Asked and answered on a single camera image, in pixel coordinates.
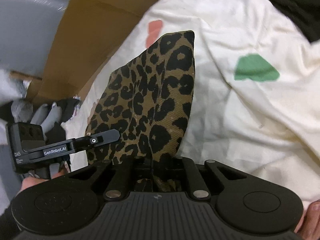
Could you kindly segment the person's right hand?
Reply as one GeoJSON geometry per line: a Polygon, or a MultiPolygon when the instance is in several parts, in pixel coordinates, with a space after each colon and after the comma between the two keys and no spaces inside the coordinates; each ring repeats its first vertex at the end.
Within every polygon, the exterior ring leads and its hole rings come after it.
{"type": "Polygon", "coordinates": [[[304,211],[295,233],[302,239],[318,240],[320,238],[320,202],[312,202],[304,211]]]}

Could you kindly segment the person's left hand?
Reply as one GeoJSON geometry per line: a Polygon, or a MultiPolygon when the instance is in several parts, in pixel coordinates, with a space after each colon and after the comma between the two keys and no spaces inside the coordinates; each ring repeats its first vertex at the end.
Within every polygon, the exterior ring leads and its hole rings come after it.
{"type": "MultiPolygon", "coordinates": [[[[68,174],[68,172],[66,170],[61,170],[60,172],[57,172],[56,174],[54,174],[52,176],[52,179],[58,178],[60,176],[64,176],[68,174]]],[[[34,177],[28,177],[28,178],[24,178],[22,181],[22,185],[21,188],[19,190],[19,193],[24,191],[25,189],[38,185],[40,183],[46,182],[48,181],[47,179],[42,179],[42,178],[34,178],[34,177]]]]}

